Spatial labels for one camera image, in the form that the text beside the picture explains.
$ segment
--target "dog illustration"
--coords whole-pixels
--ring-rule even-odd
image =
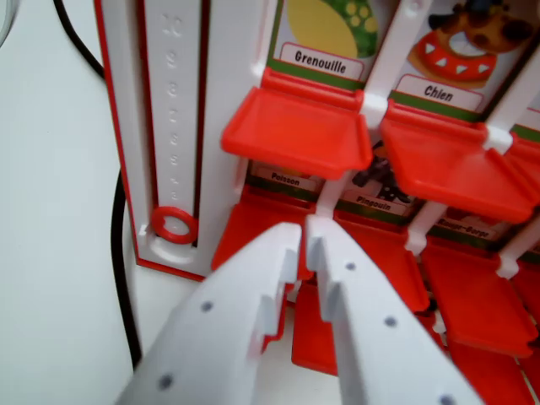
[[[409,196],[397,186],[396,177],[390,167],[390,162],[386,158],[386,150],[382,141],[379,141],[373,147],[373,155],[370,167],[367,170],[359,171],[353,177],[353,184],[358,187],[364,187],[370,180],[379,181],[381,183],[381,190],[377,194],[377,198],[390,202],[393,202],[397,198],[402,203],[411,203],[412,200]]]
[[[512,17],[501,0],[467,0],[452,11],[429,16],[432,31],[408,56],[426,78],[452,86],[482,88],[497,56],[515,50],[533,34],[532,25]]]

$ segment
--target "red dog collar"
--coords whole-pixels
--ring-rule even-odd
[[[456,56],[440,44],[436,31],[422,38],[417,47],[418,57],[433,74],[457,82],[487,80],[497,63],[496,55]]]

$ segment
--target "animal picture card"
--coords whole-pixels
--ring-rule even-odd
[[[391,98],[477,121],[539,25],[532,0],[434,0]]]
[[[278,0],[267,65],[342,89],[362,89],[398,0]]]
[[[370,167],[356,172],[346,185],[336,209],[405,225],[417,213],[422,201],[399,188],[382,141],[373,146],[373,155]]]

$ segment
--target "screw hole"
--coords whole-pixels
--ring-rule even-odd
[[[171,374],[163,374],[158,380],[158,388],[161,391],[168,390],[172,386],[173,378]]]
[[[394,318],[393,316],[387,316],[385,318],[385,324],[388,326],[388,327],[395,327],[397,325],[397,319]]]
[[[451,395],[443,395],[440,397],[440,405],[456,405],[456,401]]]
[[[213,302],[212,301],[205,301],[201,305],[201,311],[202,312],[208,312],[213,308]]]

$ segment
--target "green stripe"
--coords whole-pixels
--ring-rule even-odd
[[[268,49],[267,65],[273,60],[274,50],[276,49],[276,42],[278,41],[279,23],[281,22],[281,10],[284,7],[284,0],[278,1],[276,7],[276,16],[273,19],[272,39],[270,40],[270,48]]]
[[[388,224],[406,225],[410,222],[409,217],[403,217],[394,213],[387,213],[380,211],[372,207],[366,207],[364,205],[355,204],[354,202],[339,200],[336,205],[336,209],[346,211],[348,213],[354,213],[366,218],[376,219],[378,221],[386,222]]]
[[[277,59],[268,59],[267,66],[275,70],[276,72],[290,74],[291,76],[297,76],[300,78],[307,78],[315,82],[328,84],[333,87],[339,87],[346,90],[363,89],[364,83],[357,80],[350,80],[348,78],[339,78],[338,76],[332,76],[324,72],[318,72],[316,70],[307,69],[305,67],[292,65],[290,63],[281,62]]]
[[[514,125],[512,131],[515,132],[520,138],[533,142],[540,142],[540,132],[535,131],[534,129],[522,127],[521,125]]]
[[[392,91],[389,98],[395,100],[399,104],[410,105],[412,107],[419,108],[420,110],[435,112],[443,116],[451,116],[452,118],[457,118],[467,122],[476,122],[480,117],[480,114],[477,112],[462,110],[461,108],[456,108],[441,103],[435,103],[434,101],[421,99],[409,94],[398,93],[397,91]]]
[[[310,192],[308,190],[304,190],[303,188],[292,187],[287,184],[262,179],[256,175],[248,175],[246,177],[246,184],[261,188],[267,192],[277,192],[279,194],[284,194],[292,198],[298,198],[299,200],[308,201],[310,203],[316,203],[317,198],[319,197],[319,194],[316,192]]]

